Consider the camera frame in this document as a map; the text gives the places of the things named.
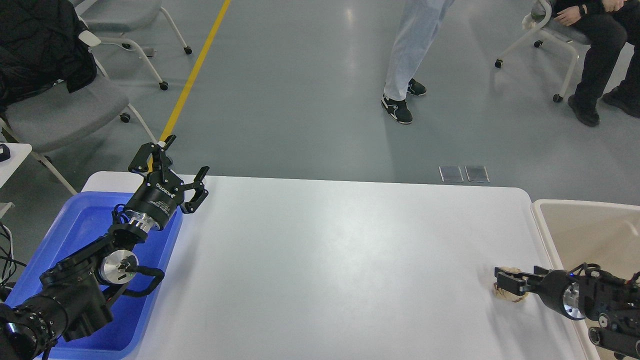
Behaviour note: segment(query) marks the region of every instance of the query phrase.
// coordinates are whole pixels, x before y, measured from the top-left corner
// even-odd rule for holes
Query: black shoe
[[[411,121],[413,121],[411,112],[406,108],[405,100],[396,101],[382,95],[382,107],[387,111],[389,116],[400,124],[411,124]]]
[[[575,117],[577,117],[578,121],[581,123],[591,127],[597,126],[600,123],[600,116],[596,109],[583,108],[582,106],[579,106],[573,98],[573,95],[569,96],[566,103],[569,104],[575,114]]]
[[[427,88],[414,79],[409,80],[409,86],[406,88],[407,94],[422,96],[427,93]]]
[[[610,92],[602,96],[602,100],[611,106],[615,106],[625,113],[640,119],[640,104],[634,104],[626,99],[620,89],[616,86]]]

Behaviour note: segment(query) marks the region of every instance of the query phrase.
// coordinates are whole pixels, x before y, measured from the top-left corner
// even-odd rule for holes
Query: seated person
[[[607,104],[640,118],[639,0],[557,0],[554,13],[560,24],[573,26],[591,40],[582,79],[575,94],[567,99],[578,120],[587,126],[600,123],[596,101],[601,96]],[[635,46],[627,76],[603,96],[618,55],[627,42]]]

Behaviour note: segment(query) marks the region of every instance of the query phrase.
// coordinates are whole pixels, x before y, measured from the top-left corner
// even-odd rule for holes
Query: white tabletop
[[[28,143],[4,143],[9,147],[11,158],[0,162],[0,188],[11,175],[18,169],[18,166],[29,156],[31,145]]]
[[[83,191],[141,180],[100,172]],[[207,188],[127,359],[588,358],[537,296],[492,295],[494,266],[550,266],[522,190],[249,177]]]

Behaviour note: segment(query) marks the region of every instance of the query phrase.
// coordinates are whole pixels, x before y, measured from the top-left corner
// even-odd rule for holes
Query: black device
[[[9,146],[5,143],[0,143],[0,161],[8,160],[11,158],[11,151],[9,151]]]
[[[583,263],[573,270],[547,270],[534,266],[533,274],[494,269],[498,288],[515,295],[536,293],[542,303],[571,319],[588,318],[589,339],[612,350],[616,359],[640,359],[640,272],[620,279],[597,264]]]
[[[162,270],[138,264],[133,248],[145,242],[149,231],[164,229],[178,207],[193,213],[209,194],[203,182],[209,167],[202,167],[190,184],[170,170],[166,150],[174,140],[170,135],[140,147],[129,171],[141,174],[144,182],[127,204],[115,207],[105,235],[45,271],[40,293],[13,309],[0,304],[0,359],[31,360],[40,354],[46,359],[60,336],[66,341],[90,336],[113,321],[110,309],[121,295],[146,296],[163,280]],[[185,202],[187,190],[195,194]],[[153,277],[146,289],[127,288],[136,274]]]

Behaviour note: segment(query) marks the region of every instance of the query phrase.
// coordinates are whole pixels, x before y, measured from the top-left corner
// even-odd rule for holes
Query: hand
[[[625,4],[625,0],[602,0],[604,11],[617,12]]]
[[[575,24],[575,22],[580,20],[580,18],[580,9],[578,8],[578,6],[572,6],[559,12],[555,20],[564,26],[571,26]]]

